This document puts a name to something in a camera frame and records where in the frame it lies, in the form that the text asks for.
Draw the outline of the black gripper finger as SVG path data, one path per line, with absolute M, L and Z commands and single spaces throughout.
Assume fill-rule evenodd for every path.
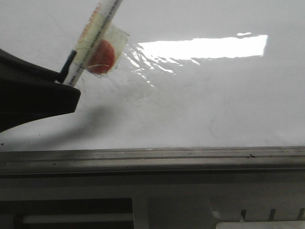
M 5 66 L 11 67 L 12 69 L 17 70 L 19 72 L 26 73 L 32 77 L 37 77 L 39 79 L 49 82 L 58 81 L 60 83 L 63 83 L 65 78 L 67 77 L 66 67 L 63 67 L 62 71 L 58 73 L 22 60 L 2 49 L 0 50 L 0 63 L 4 64 Z
M 81 92 L 70 86 L 46 81 L 0 81 L 0 131 L 73 113 Z

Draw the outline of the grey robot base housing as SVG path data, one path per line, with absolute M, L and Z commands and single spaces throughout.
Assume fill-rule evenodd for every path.
M 303 228 L 303 172 L 5 176 L 3 229 Z

